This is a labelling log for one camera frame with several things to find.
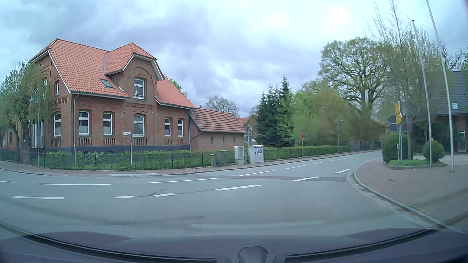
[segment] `asphalt road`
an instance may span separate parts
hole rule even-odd
[[[420,227],[351,187],[380,152],[193,175],[82,178],[0,170],[0,220],[35,233],[343,235]]]

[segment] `white lane marking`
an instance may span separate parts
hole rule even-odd
[[[175,182],[190,182],[190,181],[202,181],[202,180],[213,180],[216,178],[206,178],[206,179],[194,179],[194,180],[180,180],[180,181],[164,181],[164,182],[148,182],[148,183],[175,183]]]
[[[307,177],[307,178],[297,179],[295,181],[304,181],[304,180],[315,179],[315,178],[320,178],[320,177],[321,176]]]
[[[346,158],[341,158],[341,159],[334,159],[334,160],[330,160],[330,161],[339,161],[339,160],[344,160],[344,159],[349,159],[351,157],[346,157]]]
[[[262,173],[269,173],[269,172],[273,172],[274,170],[271,170],[271,171],[264,171],[264,172],[258,172],[258,173],[252,173],[252,174],[246,174],[246,175],[256,175],[256,174],[262,174]]]
[[[166,196],[175,196],[175,194],[173,194],[173,193],[168,193],[168,194],[154,195],[154,196],[150,196],[150,197],[166,197]]]
[[[226,191],[226,190],[242,189],[242,188],[249,188],[249,187],[256,187],[256,186],[261,186],[261,185],[259,185],[259,184],[251,184],[251,185],[244,185],[244,186],[220,188],[220,189],[216,189],[216,191]]]
[[[339,171],[339,172],[335,172],[334,174],[340,174],[340,173],[344,173],[346,171],[349,171],[349,169],[346,169],[346,170],[342,170],[342,171]]]
[[[289,168],[285,168],[285,169],[292,169],[292,168],[303,167],[303,166],[305,166],[305,165],[299,165],[299,166],[289,167]]]
[[[110,185],[110,183],[40,183],[42,185]]]
[[[64,197],[23,197],[23,196],[14,196],[13,198],[26,198],[26,199],[56,199],[62,200]]]

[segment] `utility box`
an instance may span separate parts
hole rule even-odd
[[[216,166],[226,166],[227,165],[227,151],[217,151],[216,152]]]
[[[244,164],[244,146],[234,146],[234,160],[236,164]]]
[[[249,162],[264,162],[263,145],[249,146]]]

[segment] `arched window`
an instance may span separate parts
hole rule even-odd
[[[145,99],[145,81],[142,79],[133,79],[133,97],[135,99]]]
[[[182,119],[178,120],[177,129],[178,129],[179,137],[183,137],[183,120]]]
[[[57,113],[54,115],[54,137],[60,136],[60,127],[62,124],[62,115],[60,113]]]
[[[164,135],[171,136],[171,119],[169,118],[164,119]]]
[[[80,118],[79,118],[79,134],[80,135],[89,135],[89,112],[87,111],[80,111]]]
[[[104,135],[112,135],[112,113],[104,112]]]
[[[133,116],[133,135],[145,135],[145,117],[143,117],[142,115]]]

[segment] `curb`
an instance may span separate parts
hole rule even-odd
[[[301,162],[301,161],[311,161],[311,160],[319,160],[319,159],[325,159],[329,157],[336,156],[337,154],[340,154],[339,156],[347,156],[347,155],[353,155],[353,154],[359,154],[359,153],[370,153],[370,152],[377,152],[381,151],[382,149],[376,149],[376,150],[369,150],[369,151],[358,151],[358,152],[347,152],[347,153],[331,153],[331,154],[324,154],[324,155],[316,155],[316,156],[307,156],[307,157],[298,157],[298,158],[291,158],[291,159],[283,159],[283,160],[292,160],[289,162],[283,162],[283,163],[269,163],[270,161],[266,161],[263,165],[257,165],[257,166],[251,166],[251,167],[236,167],[236,168],[228,168],[228,169],[221,169],[221,170],[211,170],[211,171],[196,171],[196,172],[186,172],[186,173],[173,173],[173,174],[163,174],[163,175],[146,175],[146,176],[168,176],[168,175],[192,175],[192,174],[202,174],[202,173],[211,173],[211,172],[218,172],[218,171],[229,171],[229,170],[239,170],[239,169],[246,169],[246,168],[257,168],[257,167],[264,167],[264,166],[272,166],[272,165],[278,165],[278,164],[284,164],[284,163],[295,163],[295,162]],[[134,171],[135,173],[140,172],[140,175],[132,175],[132,174],[119,174],[119,175],[114,175],[114,176],[109,176],[109,175],[91,175],[91,174],[60,174],[57,173],[56,175],[50,175],[50,174],[44,174],[41,172],[24,172],[24,171],[15,171],[15,170],[10,170],[6,168],[0,167],[0,169],[5,170],[5,171],[10,171],[10,172],[16,172],[16,173],[22,173],[22,174],[28,174],[28,175],[45,175],[45,176],[76,176],[76,177],[95,177],[95,178],[114,178],[114,177],[140,177],[141,174],[144,174],[143,172],[149,172],[150,170],[138,170]]]
[[[409,212],[410,214],[412,215],[416,215],[418,216],[419,218],[421,218],[423,221],[426,221],[426,222],[429,222],[431,224],[433,224],[434,226],[438,226],[440,228],[447,228],[447,229],[450,229],[452,231],[455,231],[455,232],[461,232],[461,233],[464,233],[463,231],[461,230],[458,230],[438,219],[435,219],[434,217],[424,213],[424,212],[421,212],[419,211],[418,209],[414,208],[414,207],[411,207],[409,205],[405,205],[403,204],[402,202],[399,202],[391,197],[388,197],[380,192],[377,192],[376,190],[368,187],[367,185],[365,185],[363,182],[361,182],[359,180],[359,178],[356,176],[356,173],[357,171],[359,170],[359,168],[361,168],[361,166],[359,166],[358,168],[356,168],[352,173],[350,173],[350,179],[354,180],[358,185],[360,185],[361,187],[363,187],[365,190],[373,193],[374,195],[384,199],[385,201],[393,204],[393,205],[396,205],[398,206],[399,208],[401,208],[402,210],[406,211],[406,212]]]

